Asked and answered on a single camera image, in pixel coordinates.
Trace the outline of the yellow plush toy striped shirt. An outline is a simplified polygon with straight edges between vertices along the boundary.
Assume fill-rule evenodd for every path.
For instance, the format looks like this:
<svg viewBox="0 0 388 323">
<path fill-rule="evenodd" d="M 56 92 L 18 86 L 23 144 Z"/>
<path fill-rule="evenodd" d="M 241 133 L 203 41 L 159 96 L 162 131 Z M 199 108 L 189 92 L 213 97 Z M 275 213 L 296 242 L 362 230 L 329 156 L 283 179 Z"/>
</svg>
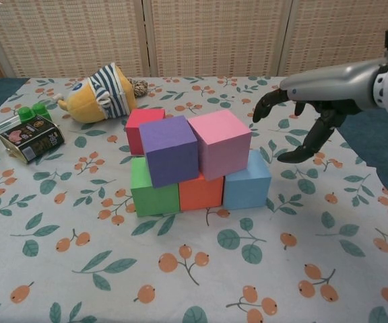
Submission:
<svg viewBox="0 0 388 323">
<path fill-rule="evenodd" d="M 133 86 L 115 63 L 76 84 L 67 96 L 54 95 L 53 101 L 84 124 L 128 116 L 137 108 Z"/>
</svg>

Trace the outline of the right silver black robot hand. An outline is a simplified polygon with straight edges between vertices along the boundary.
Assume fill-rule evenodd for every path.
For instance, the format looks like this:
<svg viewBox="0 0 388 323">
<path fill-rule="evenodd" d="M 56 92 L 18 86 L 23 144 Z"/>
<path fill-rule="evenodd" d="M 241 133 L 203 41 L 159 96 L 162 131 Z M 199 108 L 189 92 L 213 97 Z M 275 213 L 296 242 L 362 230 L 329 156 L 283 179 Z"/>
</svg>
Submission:
<svg viewBox="0 0 388 323">
<path fill-rule="evenodd" d="M 377 108 L 373 96 L 378 75 L 388 72 L 385 59 L 375 59 L 322 67 L 285 78 L 278 89 L 266 93 L 255 106 L 253 122 L 259 122 L 281 103 L 295 102 L 294 114 L 300 116 L 307 104 L 320 117 L 294 151 L 278 156 L 278 161 L 299 164 L 312 158 L 348 115 Z"/>
</svg>

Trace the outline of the red foam cube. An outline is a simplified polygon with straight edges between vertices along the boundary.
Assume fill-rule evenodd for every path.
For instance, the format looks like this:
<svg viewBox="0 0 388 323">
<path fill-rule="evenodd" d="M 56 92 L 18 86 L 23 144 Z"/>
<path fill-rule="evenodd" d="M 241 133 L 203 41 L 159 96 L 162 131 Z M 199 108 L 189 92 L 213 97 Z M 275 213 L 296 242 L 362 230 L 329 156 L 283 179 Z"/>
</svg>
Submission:
<svg viewBox="0 0 388 323">
<path fill-rule="evenodd" d="M 153 122 L 165 118 L 165 110 L 156 109 L 134 109 L 129 115 L 125 130 L 129 148 L 132 155 L 143 155 L 143 145 L 139 126 L 144 123 Z"/>
</svg>

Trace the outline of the pink foam cube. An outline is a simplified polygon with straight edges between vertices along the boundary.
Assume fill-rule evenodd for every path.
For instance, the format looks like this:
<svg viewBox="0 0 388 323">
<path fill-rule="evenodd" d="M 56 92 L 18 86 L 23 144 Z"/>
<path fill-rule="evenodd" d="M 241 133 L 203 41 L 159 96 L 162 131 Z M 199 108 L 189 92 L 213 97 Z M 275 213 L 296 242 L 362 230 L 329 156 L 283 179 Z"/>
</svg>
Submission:
<svg viewBox="0 0 388 323">
<path fill-rule="evenodd" d="M 199 167 L 206 180 L 214 180 L 247 167 L 251 130 L 229 110 L 188 120 L 199 141 Z"/>
</svg>

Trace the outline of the green foam cube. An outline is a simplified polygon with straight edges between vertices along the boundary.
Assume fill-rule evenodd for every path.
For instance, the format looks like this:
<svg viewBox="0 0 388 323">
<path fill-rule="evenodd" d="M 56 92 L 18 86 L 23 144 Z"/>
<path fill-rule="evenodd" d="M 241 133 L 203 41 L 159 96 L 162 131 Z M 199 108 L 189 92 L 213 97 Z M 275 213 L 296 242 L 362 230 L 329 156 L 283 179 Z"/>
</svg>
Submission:
<svg viewBox="0 0 388 323">
<path fill-rule="evenodd" d="M 178 184 L 154 188 L 145 157 L 131 160 L 131 194 L 138 217 L 180 210 Z"/>
</svg>

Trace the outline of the orange foam cube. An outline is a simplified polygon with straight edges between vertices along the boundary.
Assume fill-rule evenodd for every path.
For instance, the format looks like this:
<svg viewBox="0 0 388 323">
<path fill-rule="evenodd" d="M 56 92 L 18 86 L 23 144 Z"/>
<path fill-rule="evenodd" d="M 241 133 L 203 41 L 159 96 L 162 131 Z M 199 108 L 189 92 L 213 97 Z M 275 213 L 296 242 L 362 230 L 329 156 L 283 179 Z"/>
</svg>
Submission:
<svg viewBox="0 0 388 323">
<path fill-rule="evenodd" d="M 181 211 L 191 211 L 222 204 L 224 177 L 206 180 L 203 174 L 197 178 L 179 183 L 179 204 Z"/>
</svg>

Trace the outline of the floral print tablecloth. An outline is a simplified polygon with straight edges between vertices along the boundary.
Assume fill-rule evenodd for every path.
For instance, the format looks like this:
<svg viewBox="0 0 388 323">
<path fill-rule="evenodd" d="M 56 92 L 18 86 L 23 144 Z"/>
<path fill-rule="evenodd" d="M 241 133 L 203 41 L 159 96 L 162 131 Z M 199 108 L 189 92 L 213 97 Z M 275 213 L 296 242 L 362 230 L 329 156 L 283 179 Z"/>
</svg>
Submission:
<svg viewBox="0 0 388 323">
<path fill-rule="evenodd" d="M 0 106 L 43 103 L 65 138 L 29 164 L 0 141 L 0 323 L 388 323 L 388 190 L 339 134 L 277 160 L 316 118 L 285 103 L 251 122 L 279 79 L 148 80 L 140 108 L 231 110 L 272 181 L 263 207 L 143 218 L 125 120 L 82 125 L 52 100 L 78 83 L 30 79 Z"/>
</svg>

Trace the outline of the purple foam cube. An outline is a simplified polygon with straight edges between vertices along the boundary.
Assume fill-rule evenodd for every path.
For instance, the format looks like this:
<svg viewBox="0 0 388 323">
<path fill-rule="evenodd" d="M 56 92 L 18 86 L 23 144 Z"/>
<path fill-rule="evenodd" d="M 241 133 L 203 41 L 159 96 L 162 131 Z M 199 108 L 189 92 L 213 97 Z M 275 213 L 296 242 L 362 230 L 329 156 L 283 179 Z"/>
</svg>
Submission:
<svg viewBox="0 0 388 323">
<path fill-rule="evenodd" d="M 197 137 L 184 116 L 143 123 L 139 132 L 154 188 L 199 176 Z"/>
</svg>

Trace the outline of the black snack packet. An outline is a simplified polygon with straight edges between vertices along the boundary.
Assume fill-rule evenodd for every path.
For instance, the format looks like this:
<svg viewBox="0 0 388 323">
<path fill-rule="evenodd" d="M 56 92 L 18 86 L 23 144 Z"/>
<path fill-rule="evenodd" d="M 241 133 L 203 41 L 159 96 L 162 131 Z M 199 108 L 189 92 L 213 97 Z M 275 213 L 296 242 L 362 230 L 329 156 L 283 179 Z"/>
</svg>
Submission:
<svg viewBox="0 0 388 323">
<path fill-rule="evenodd" d="M 0 133 L 5 148 L 25 164 L 64 144 L 65 138 L 56 124 L 42 116 L 17 124 Z"/>
</svg>

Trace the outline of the blue foam cube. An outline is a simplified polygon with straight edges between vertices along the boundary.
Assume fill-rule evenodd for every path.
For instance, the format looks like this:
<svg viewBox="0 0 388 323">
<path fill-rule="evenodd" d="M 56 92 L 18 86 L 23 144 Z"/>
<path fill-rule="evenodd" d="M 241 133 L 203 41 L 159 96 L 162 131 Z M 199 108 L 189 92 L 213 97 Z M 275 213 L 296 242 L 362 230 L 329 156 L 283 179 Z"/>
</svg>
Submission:
<svg viewBox="0 0 388 323">
<path fill-rule="evenodd" d="M 225 177 L 223 207 L 228 210 L 266 205 L 271 173 L 262 154 L 250 150 L 247 167 Z"/>
</svg>

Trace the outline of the green toy brick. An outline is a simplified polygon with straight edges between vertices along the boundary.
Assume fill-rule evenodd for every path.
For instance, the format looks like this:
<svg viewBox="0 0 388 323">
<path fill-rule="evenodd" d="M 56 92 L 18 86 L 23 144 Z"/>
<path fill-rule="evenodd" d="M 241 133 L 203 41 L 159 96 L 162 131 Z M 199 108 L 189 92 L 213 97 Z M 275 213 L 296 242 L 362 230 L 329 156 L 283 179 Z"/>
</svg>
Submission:
<svg viewBox="0 0 388 323">
<path fill-rule="evenodd" d="M 18 110 L 18 117 L 20 122 L 29 121 L 35 116 L 41 116 L 49 121 L 52 120 L 46 106 L 43 103 L 36 103 L 31 108 L 22 106 Z"/>
</svg>

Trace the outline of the woven bamboo folding screen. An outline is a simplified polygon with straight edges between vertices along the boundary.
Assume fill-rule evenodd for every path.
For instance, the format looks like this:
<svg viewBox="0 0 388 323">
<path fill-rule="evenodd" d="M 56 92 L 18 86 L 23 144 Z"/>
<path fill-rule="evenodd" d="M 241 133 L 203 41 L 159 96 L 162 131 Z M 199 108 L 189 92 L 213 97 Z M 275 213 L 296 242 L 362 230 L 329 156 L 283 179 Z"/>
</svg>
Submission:
<svg viewBox="0 0 388 323">
<path fill-rule="evenodd" d="M 375 59 L 388 0 L 0 0 L 0 72 L 287 76 Z"/>
</svg>

